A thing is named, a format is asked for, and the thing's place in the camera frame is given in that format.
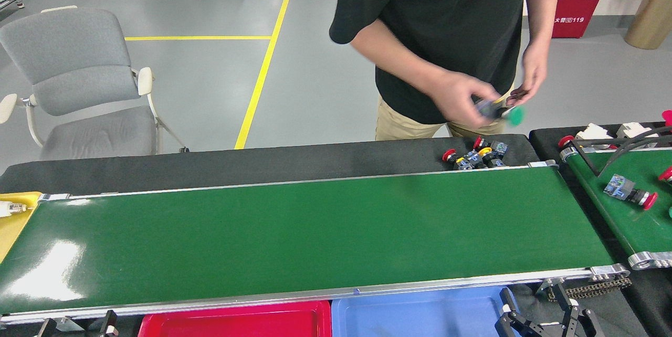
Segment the person's right hand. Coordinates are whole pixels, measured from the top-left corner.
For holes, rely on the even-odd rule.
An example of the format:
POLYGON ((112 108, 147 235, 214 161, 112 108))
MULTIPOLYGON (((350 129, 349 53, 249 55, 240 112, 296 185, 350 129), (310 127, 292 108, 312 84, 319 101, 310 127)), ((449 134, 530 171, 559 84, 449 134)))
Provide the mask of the person's right hand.
POLYGON ((489 83, 453 71, 443 71, 435 76, 430 81, 427 95, 447 120, 476 129, 492 124, 493 120, 477 110, 473 96, 487 102, 494 102, 501 96, 489 83))

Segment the person's left hand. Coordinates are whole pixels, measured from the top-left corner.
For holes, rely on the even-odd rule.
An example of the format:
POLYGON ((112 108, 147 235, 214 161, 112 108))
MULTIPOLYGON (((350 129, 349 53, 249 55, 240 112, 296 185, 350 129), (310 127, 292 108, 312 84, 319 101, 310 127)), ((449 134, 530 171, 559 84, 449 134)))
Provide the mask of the person's left hand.
POLYGON ((549 42, 529 43, 522 55, 523 82, 507 98, 509 107, 528 102, 539 91, 548 74, 549 42))

